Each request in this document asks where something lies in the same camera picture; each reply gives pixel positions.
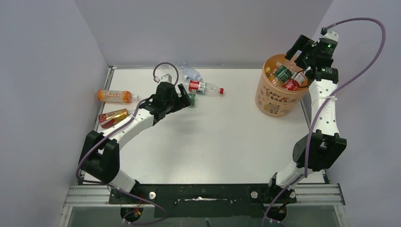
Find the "yellow juice bottle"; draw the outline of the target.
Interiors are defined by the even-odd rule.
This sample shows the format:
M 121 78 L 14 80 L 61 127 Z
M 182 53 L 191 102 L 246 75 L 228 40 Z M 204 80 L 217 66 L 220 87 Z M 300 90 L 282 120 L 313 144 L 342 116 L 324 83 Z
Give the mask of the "yellow juice bottle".
M 278 86 L 277 78 L 275 76 L 275 73 L 277 71 L 277 67 L 266 67 L 265 68 L 265 74 L 267 79 L 275 86 Z

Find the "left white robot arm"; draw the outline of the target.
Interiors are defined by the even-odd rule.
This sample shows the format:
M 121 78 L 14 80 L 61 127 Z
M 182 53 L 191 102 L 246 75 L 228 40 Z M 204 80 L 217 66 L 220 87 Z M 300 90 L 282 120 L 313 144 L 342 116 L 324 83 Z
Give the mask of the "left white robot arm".
M 155 94 L 141 101 L 133 114 L 117 125 L 102 132 L 91 131 L 86 135 L 76 174 L 82 170 L 124 192 L 136 192 L 139 182 L 120 167 L 120 150 L 142 131 L 156 125 L 168 114 L 192 104 L 183 84 L 175 86 L 160 82 Z

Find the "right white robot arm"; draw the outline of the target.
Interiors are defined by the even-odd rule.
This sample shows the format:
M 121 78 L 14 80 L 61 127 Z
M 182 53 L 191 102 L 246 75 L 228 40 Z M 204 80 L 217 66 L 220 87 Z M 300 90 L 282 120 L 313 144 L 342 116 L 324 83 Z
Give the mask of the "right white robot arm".
M 339 35 L 332 30 L 317 41 L 301 35 L 286 52 L 288 63 L 299 67 L 296 75 L 303 75 L 311 97 L 314 118 L 310 131 L 293 148 L 293 160 L 276 173 L 266 188 L 266 196 L 277 202 L 309 174 L 330 168 L 345 150 L 347 141 L 340 136 L 335 113 L 335 90 L 339 73 L 331 65 Z

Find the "red white label bottle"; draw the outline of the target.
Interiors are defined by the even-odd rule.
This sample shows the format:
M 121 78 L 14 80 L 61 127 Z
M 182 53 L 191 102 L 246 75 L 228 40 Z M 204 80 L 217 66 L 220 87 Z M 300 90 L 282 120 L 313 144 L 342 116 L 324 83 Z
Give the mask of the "red white label bottle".
M 303 88 L 303 83 L 306 81 L 306 77 L 303 71 L 294 72 L 292 77 L 289 78 L 282 86 L 285 90 L 297 91 Z

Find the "dark green label bottle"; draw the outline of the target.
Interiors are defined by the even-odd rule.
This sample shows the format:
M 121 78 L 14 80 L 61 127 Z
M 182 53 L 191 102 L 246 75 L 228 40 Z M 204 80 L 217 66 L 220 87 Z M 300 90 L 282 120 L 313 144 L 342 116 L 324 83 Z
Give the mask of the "dark green label bottle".
M 280 83 L 286 82 L 292 77 L 291 70 L 284 64 L 281 64 L 273 73 L 274 79 Z

